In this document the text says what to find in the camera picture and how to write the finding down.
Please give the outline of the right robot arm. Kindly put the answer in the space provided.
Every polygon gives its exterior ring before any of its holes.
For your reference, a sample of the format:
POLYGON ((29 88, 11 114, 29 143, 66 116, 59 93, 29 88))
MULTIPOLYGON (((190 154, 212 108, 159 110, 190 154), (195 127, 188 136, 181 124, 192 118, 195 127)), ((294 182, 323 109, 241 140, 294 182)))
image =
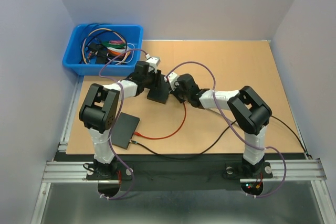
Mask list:
POLYGON ((179 76, 174 72, 165 77, 165 82, 180 102, 187 101, 199 109, 218 109, 221 114, 223 110, 231 111, 244 131, 245 149, 238 171, 248 177, 260 172, 265 162, 265 135, 272 111, 252 87, 234 91, 201 89, 190 74, 179 76))

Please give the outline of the black network switch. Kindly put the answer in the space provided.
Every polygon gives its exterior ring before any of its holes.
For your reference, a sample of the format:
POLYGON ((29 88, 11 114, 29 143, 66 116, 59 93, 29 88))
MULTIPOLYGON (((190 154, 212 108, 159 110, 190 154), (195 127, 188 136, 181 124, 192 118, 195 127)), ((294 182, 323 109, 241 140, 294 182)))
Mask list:
POLYGON ((127 150, 139 122, 140 118, 122 112, 112 131, 112 144, 127 150))
POLYGON ((165 81, 162 81, 157 88, 153 88, 148 92, 147 99, 157 103, 166 104, 169 94, 169 84, 167 84, 165 81))

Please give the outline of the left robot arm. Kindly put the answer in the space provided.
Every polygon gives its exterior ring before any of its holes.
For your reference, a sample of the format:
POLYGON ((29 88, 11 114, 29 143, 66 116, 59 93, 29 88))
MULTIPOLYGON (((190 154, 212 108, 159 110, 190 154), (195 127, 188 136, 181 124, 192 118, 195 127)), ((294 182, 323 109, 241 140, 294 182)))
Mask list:
POLYGON ((109 134, 121 113, 117 111, 117 106, 123 105, 125 98, 136 97, 144 89, 149 89, 147 99, 166 103, 169 87, 158 69, 159 64, 159 58, 150 57, 146 61, 138 61, 134 71, 123 80, 107 86, 96 83, 90 86, 79 112, 79 120, 89 130, 94 144, 93 166, 85 167, 93 175, 106 179, 116 175, 117 165, 109 147, 109 134))

